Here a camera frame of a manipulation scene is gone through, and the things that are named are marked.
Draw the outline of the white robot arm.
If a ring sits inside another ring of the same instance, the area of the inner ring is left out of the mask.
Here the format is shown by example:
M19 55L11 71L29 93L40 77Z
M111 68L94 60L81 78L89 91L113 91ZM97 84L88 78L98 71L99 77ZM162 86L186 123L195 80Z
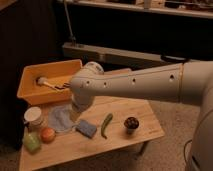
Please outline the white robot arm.
M187 62L107 75L89 62L70 80L72 107L81 113L96 96L115 96L198 105L200 114L187 171L213 171L213 61Z

